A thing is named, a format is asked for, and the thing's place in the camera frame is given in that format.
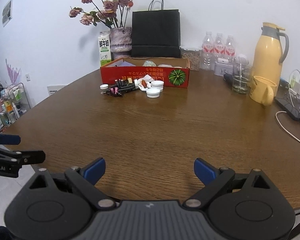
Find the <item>table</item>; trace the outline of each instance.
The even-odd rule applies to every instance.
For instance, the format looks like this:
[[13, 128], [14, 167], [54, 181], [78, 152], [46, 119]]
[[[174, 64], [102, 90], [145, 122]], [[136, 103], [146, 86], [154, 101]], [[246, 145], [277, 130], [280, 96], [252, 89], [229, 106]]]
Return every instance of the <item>table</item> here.
[[[8, 147], [44, 150], [51, 172], [104, 157], [96, 186], [119, 199], [184, 201], [203, 187], [197, 157], [239, 173], [261, 168], [300, 208], [300, 143], [276, 123], [276, 104], [265, 108], [204, 70], [191, 72], [188, 89], [165, 87], [156, 99], [101, 95], [100, 84], [97, 70], [48, 97], [6, 130], [22, 139]], [[300, 122], [279, 118], [300, 138]]]

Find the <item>plastic water bottle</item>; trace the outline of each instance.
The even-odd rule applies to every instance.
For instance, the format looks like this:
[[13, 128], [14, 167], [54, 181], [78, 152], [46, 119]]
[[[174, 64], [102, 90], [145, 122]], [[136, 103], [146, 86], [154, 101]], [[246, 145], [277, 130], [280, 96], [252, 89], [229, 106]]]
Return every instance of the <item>plastic water bottle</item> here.
[[202, 42], [202, 50], [200, 56], [200, 68], [210, 70], [213, 65], [214, 42], [212, 32], [206, 32], [206, 36]]
[[226, 46], [222, 39], [222, 33], [217, 33], [216, 40], [214, 41], [214, 56], [216, 57], [216, 61], [218, 58], [225, 57]]
[[226, 41], [226, 58], [229, 60], [229, 63], [232, 64], [234, 60], [235, 54], [235, 42], [232, 35], [228, 35], [228, 39]]

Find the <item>white wall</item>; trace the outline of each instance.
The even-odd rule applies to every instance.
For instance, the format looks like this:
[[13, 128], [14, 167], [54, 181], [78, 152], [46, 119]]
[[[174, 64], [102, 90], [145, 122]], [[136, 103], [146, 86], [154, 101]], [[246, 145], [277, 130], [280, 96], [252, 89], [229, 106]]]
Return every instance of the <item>white wall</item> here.
[[[13, 0], [12, 20], [3, 28], [0, 0], [0, 80], [9, 81], [5, 59], [22, 68], [32, 104], [48, 96], [48, 85], [68, 84], [99, 68], [97, 36], [104, 26], [84, 26], [70, 19], [70, 6], [93, 9], [80, 0]], [[151, 0], [133, 0], [133, 10], [147, 9]], [[286, 28], [290, 51], [282, 77], [300, 70], [300, 0], [165, 0], [165, 8], [178, 8], [181, 15], [181, 45], [199, 47], [206, 31], [233, 34], [237, 52], [253, 61], [262, 22]], [[31, 81], [25, 81], [30, 73]]]

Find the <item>black rope handle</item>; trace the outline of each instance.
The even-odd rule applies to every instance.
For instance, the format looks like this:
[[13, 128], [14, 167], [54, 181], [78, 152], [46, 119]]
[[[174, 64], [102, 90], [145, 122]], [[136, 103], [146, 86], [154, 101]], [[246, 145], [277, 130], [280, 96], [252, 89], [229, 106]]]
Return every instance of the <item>black rope handle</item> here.
[[[153, 3], [154, 3], [154, 0], [152, 0], [151, 3], [149, 4], [148, 11], [152, 11]], [[162, 0], [161, 10], [163, 10], [163, 5], [164, 5], [164, 1]]]

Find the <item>tiled floor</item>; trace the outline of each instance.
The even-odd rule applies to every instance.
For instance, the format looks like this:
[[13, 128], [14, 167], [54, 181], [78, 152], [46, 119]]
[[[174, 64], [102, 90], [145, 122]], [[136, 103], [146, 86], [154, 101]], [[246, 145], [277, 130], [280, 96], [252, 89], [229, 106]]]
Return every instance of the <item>tiled floor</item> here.
[[[20, 169], [19, 177], [16, 179], [0, 176], [0, 226], [4, 225], [3, 217], [7, 206], [33, 174], [34, 170], [28, 165]], [[300, 215], [296, 217], [295, 225], [298, 223], [300, 223]]]

